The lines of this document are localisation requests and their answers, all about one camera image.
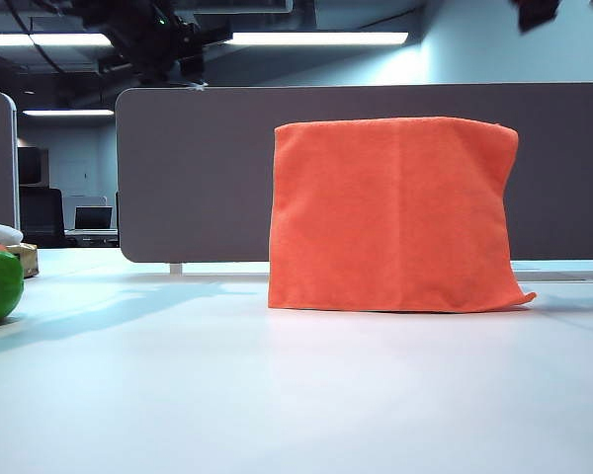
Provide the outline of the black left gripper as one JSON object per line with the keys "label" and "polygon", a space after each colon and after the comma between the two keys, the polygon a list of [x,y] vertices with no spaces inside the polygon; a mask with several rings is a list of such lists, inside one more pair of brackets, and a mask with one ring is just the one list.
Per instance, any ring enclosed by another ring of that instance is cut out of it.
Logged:
{"label": "black left gripper", "polygon": [[204,91],[205,49],[230,40],[228,22],[188,23],[180,17],[158,13],[136,40],[132,61],[140,82],[181,82]]}

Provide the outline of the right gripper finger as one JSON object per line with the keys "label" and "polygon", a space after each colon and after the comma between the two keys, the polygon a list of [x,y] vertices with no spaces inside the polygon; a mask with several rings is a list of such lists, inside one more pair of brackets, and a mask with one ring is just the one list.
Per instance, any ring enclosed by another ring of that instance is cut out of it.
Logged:
{"label": "right gripper finger", "polygon": [[518,10],[518,28],[526,33],[555,19],[559,0],[512,0]]}

